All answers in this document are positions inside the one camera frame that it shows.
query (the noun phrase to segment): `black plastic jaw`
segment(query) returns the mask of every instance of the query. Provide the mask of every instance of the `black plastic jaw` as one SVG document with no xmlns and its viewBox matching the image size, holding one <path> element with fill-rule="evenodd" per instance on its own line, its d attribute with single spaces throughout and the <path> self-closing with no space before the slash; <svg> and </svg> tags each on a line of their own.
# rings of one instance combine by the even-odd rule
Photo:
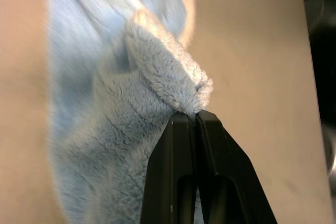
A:
<svg viewBox="0 0 336 224">
<path fill-rule="evenodd" d="M 182 113 L 171 116 L 147 166 L 140 224 L 194 221 L 193 126 Z"/>
<path fill-rule="evenodd" d="M 150 156 L 140 224 L 192 224 L 196 186 L 205 224 L 276 224 L 248 156 L 216 115 L 196 128 L 175 113 Z"/>
</svg>

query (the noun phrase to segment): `fleece towel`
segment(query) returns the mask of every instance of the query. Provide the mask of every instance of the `fleece towel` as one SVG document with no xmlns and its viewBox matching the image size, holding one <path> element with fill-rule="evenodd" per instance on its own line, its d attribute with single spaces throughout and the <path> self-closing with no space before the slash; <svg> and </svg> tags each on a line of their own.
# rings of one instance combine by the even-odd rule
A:
<svg viewBox="0 0 336 224">
<path fill-rule="evenodd" d="M 50 163 L 69 223 L 139 223 L 169 117 L 206 107 L 194 0 L 50 0 Z M 202 223 L 197 204 L 195 223 Z"/>
</svg>

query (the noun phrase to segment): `light blue fleece fabric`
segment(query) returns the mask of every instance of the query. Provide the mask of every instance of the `light blue fleece fabric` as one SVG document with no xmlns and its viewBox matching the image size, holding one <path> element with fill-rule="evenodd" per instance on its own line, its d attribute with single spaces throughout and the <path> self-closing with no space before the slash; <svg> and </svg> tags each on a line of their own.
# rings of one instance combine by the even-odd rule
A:
<svg viewBox="0 0 336 224">
<path fill-rule="evenodd" d="M 174 39 L 182 1 L 141 2 L 147 9 L 49 0 L 50 161 L 69 223 L 139 223 L 148 158 L 169 117 L 194 116 L 212 90 Z"/>
</svg>

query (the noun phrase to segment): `beige background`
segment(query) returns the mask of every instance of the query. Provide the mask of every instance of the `beige background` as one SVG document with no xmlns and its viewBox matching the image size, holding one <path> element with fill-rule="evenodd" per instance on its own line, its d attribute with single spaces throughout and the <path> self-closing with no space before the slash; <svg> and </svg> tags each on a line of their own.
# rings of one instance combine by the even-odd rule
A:
<svg viewBox="0 0 336 224">
<path fill-rule="evenodd" d="M 0 223 L 64 223 L 46 159 L 46 0 L 0 0 Z M 302 0 L 198 0 L 190 52 L 209 110 L 251 158 L 279 224 L 332 224 Z"/>
</svg>

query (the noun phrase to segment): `fluffy cloth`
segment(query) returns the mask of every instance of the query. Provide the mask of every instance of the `fluffy cloth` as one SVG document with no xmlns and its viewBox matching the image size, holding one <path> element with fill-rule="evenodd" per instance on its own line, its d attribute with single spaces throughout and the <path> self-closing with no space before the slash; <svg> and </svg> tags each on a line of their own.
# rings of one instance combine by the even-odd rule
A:
<svg viewBox="0 0 336 224">
<path fill-rule="evenodd" d="M 169 117 L 208 104 L 212 81 L 179 42 L 190 1 L 50 0 L 50 160 L 69 223 L 139 223 Z"/>
</svg>

